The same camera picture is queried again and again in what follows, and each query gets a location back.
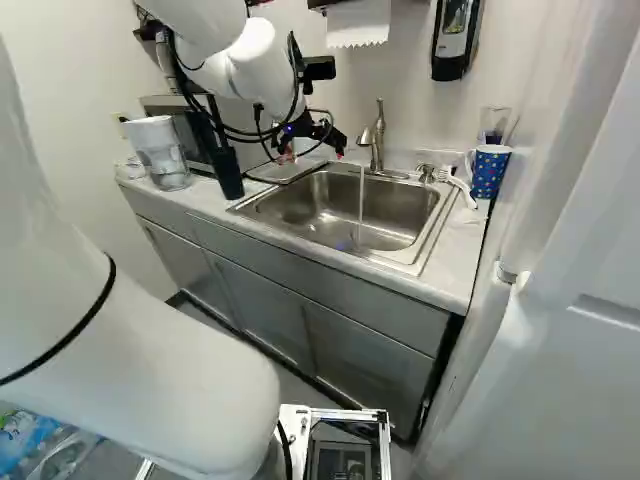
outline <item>gray cabinet door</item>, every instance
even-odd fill
[[[433,360],[319,304],[303,309],[318,379],[363,407],[388,410],[395,433],[408,438]]]
[[[300,371],[314,375],[299,295],[205,251],[221,270],[245,331]]]
[[[138,217],[178,287],[211,308],[222,320],[237,328],[227,298],[226,285],[219,272],[209,268],[204,251],[170,231]]]

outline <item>sink basin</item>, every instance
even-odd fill
[[[444,184],[365,175],[360,222],[360,170],[334,163],[231,211],[336,250],[411,266],[428,237],[437,236],[433,226],[451,191]],[[401,269],[418,274],[423,265]]]

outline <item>soap dispenser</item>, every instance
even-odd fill
[[[431,78],[460,80],[471,68],[485,0],[438,0],[431,46]]]

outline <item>blue mug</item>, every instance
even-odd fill
[[[469,176],[473,178],[471,196],[496,198],[513,149],[506,145],[479,145],[469,153],[475,156],[473,171],[467,161]]]

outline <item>cabinet drawer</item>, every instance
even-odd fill
[[[220,274],[209,268],[204,250],[170,231],[137,217],[176,285],[234,328],[236,325]]]
[[[395,433],[408,438],[433,360],[315,303],[303,310],[319,379],[366,408],[388,410]]]
[[[246,332],[298,370],[313,376],[302,297],[224,258],[206,252],[218,269]]]
[[[196,241],[192,223],[184,209],[177,204],[150,197],[136,190],[120,186],[131,209],[139,216],[151,220],[181,237]]]
[[[200,245],[435,357],[449,313],[191,216]]]

